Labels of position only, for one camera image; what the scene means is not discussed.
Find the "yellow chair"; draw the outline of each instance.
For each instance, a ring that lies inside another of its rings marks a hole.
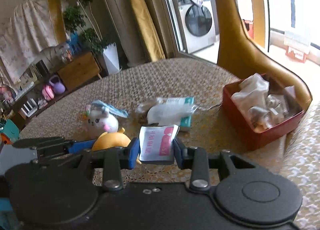
[[[252,41],[242,23],[235,0],[216,0],[220,29],[217,64],[239,78],[254,73],[268,73],[284,86],[295,86],[297,101],[308,109],[312,96],[307,85],[293,72],[268,57],[263,48]]]

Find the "cabinet drawer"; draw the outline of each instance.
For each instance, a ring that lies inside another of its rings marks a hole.
[[[100,68],[91,52],[77,57],[58,71],[61,80],[68,90],[79,87],[99,73]]]

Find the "red box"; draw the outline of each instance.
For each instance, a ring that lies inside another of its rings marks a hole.
[[[302,116],[304,115],[304,110],[302,109],[302,107],[284,89],[283,86],[281,86],[276,80],[268,75],[262,75],[262,77],[269,82],[269,94],[282,94],[285,96],[285,99],[289,106],[289,111],[293,116],[270,129],[267,129],[261,133],[257,133],[254,131],[251,122],[242,115],[242,113],[239,111],[239,109],[231,99],[231,96],[235,92],[240,91],[239,84],[243,80],[236,83],[227,84],[223,88],[222,107],[226,116],[238,132],[241,141],[247,146],[247,149],[249,151],[261,148],[268,143],[282,137],[283,135],[293,131],[295,128],[297,128]]]

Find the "table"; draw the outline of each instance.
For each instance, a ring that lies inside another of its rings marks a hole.
[[[238,78],[216,65],[189,58],[166,59],[124,70],[78,89],[34,118],[20,133],[21,137],[52,137],[84,140],[79,115],[86,104],[99,99],[129,112],[128,119],[119,119],[129,138],[139,135],[141,124],[134,115],[139,103],[155,97],[194,96],[195,104],[211,107],[222,101],[224,85]],[[193,115],[192,128],[178,137],[186,146],[199,146],[209,153],[228,149],[245,154],[250,159],[279,171],[284,153],[285,137],[264,148],[248,153],[222,108],[198,111]],[[134,170],[122,171],[125,181],[188,181],[190,170],[181,171],[176,165],[142,164]],[[210,170],[211,183],[219,182],[216,170]],[[102,169],[96,169],[93,182],[101,184]]]

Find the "houndstooth pattern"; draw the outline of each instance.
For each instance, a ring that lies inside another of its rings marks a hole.
[[[310,106],[295,131],[281,174],[300,188],[303,200],[295,223],[305,230],[320,228],[320,104]]]
[[[34,118],[21,132],[22,138],[65,136],[85,140],[78,119],[84,106],[95,99],[124,108],[129,119],[119,119],[125,134],[136,137],[141,123],[133,110],[144,101],[155,97],[194,96],[196,104],[210,107],[222,101],[224,85],[237,78],[218,67],[193,59],[175,58],[148,63],[127,69],[116,75],[89,84],[66,96]],[[303,205],[296,223],[303,229],[319,227],[319,112],[311,108],[299,125],[286,153],[282,175],[300,185]],[[243,154],[273,172],[279,172],[285,149],[285,136],[254,152],[248,153],[223,110],[195,113],[188,133],[179,133],[186,146],[200,146],[213,153],[222,149]],[[144,182],[187,182],[190,170],[179,170],[176,165],[157,166],[142,164],[134,170],[122,170],[123,179]],[[216,170],[210,171],[211,183],[217,184]],[[102,169],[96,169],[93,182],[101,184]]]

